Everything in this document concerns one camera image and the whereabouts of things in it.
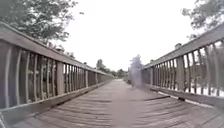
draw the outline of wooden railing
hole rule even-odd
[[[144,66],[151,89],[224,107],[224,23]]]
[[[26,107],[29,104],[44,104],[46,101],[49,105],[47,107],[50,107],[54,105],[52,103],[55,99],[68,97],[69,94],[113,79],[112,76],[51,49],[4,23],[0,23],[0,61],[2,113],[10,113],[8,110],[14,108],[20,108],[18,111],[22,110],[22,115],[27,114],[25,109],[29,109],[28,113],[36,112],[40,108]]]

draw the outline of foliage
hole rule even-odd
[[[71,0],[1,0],[0,21],[43,42],[65,41],[64,28],[73,19]]]
[[[124,75],[127,73],[125,72],[124,70],[120,69],[118,70],[117,72],[116,71],[113,71],[113,70],[110,70],[109,68],[107,68],[104,64],[103,64],[103,60],[102,59],[99,59],[96,63],[96,69],[98,70],[101,70],[105,73],[108,73],[108,74],[111,74],[115,77],[119,77],[119,78],[122,78],[124,77]]]
[[[123,78],[125,75],[126,75],[126,72],[123,71],[122,69],[119,69],[119,70],[117,71],[117,76],[118,76],[119,78]]]
[[[224,0],[196,0],[194,9],[184,8],[182,14],[189,16],[194,29],[211,29],[223,21]]]
[[[131,68],[141,68],[142,62],[140,55],[137,55],[131,60]]]
[[[96,63],[96,68],[97,69],[105,69],[105,66],[103,65],[103,60],[102,59],[99,59]]]

